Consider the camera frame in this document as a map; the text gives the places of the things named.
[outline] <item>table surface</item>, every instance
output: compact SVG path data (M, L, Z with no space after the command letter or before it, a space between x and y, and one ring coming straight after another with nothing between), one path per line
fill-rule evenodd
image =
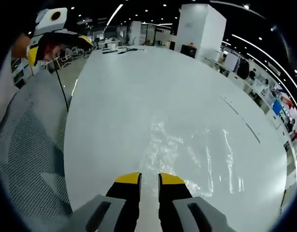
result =
M207 65L156 47L94 51L74 91L64 165L78 209L123 174L142 172L137 231L162 231L157 174L181 177L236 231L267 231L279 212L286 153L262 110Z

